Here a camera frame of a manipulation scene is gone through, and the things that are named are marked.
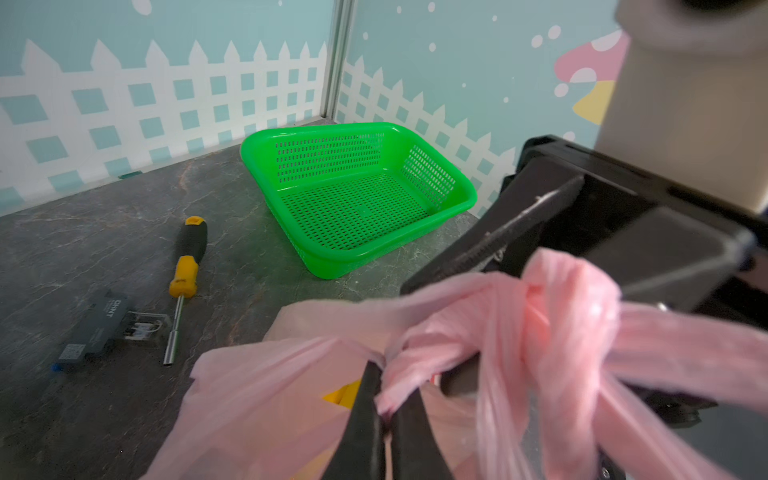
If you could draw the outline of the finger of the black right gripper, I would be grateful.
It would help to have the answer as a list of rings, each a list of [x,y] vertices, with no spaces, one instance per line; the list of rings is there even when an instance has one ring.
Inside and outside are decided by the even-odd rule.
[[[481,355],[475,354],[463,363],[440,375],[439,387],[443,395],[454,398],[475,398],[479,390]]]

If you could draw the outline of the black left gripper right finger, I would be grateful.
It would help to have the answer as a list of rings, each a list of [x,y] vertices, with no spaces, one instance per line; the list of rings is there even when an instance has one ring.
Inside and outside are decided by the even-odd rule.
[[[453,480],[435,441],[420,391],[413,391],[390,422],[394,480]]]

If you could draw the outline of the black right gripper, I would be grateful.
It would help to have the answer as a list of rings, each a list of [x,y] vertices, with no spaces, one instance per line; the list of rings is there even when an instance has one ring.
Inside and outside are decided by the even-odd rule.
[[[518,276],[539,248],[583,257],[625,300],[767,327],[767,215],[548,135],[526,141],[535,161],[568,172],[536,185],[515,176],[461,238],[406,280],[402,296],[467,273],[508,246]]]

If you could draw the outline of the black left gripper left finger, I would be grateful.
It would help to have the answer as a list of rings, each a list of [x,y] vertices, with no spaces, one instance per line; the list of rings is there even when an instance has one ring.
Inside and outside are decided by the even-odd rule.
[[[322,480],[384,478],[384,426],[374,402],[380,386],[381,369],[369,361],[345,430]]]

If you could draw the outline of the yellow banana bunch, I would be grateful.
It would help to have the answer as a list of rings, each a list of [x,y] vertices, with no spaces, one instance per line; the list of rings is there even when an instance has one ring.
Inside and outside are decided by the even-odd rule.
[[[357,398],[360,385],[361,385],[360,380],[349,383],[339,388],[338,390],[325,395],[323,399],[329,403],[332,403],[347,409],[352,409],[354,406],[355,400]]]

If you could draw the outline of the pink plastic bag back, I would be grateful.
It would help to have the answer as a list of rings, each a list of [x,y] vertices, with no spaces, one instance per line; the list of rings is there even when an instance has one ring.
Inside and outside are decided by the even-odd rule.
[[[475,354],[477,396],[443,395],[440,375]],[[592,479],[600,454],[638,479],[724,479],[637,389],[767,409],[764,331],[624,301],[593,264],[541,249],[517,278],[468,273],[399,298],[283,307],[263,341],[200,357],[147,477],[321,478],[352,410],[323,397],[369,361],[386,479],[391,418],[416,389],[455,479],[531,478],[531,408],[549,479]]]

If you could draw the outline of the green plastic basket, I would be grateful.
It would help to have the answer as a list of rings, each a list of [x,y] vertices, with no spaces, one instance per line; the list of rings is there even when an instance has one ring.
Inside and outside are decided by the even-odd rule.
[[[241,158],[316,277],[340,278],[441,227],[477,201],[471,181],[392,123],[268,129]]]

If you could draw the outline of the small grey electrical module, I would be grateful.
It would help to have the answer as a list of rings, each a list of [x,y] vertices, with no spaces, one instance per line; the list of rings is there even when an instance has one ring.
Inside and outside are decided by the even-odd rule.
[[[77,370],[125,345],[160,346],[167,340],[171,324],[169,315],[139,312],[126,295],[106,290],[91,303],[63,344],[52,370]]]

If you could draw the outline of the yellow black handled screwdriver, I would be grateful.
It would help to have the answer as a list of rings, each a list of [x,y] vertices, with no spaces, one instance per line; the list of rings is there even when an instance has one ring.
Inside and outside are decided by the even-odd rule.
[[[206,221],[200,216],[188,217],[180,232],[178,259],[169,284],[169,294],[176,299],[176,306],[164,352],[164,366],[170,366],[175,361],[184,304],[197,293],[197,276],[207,244]]]

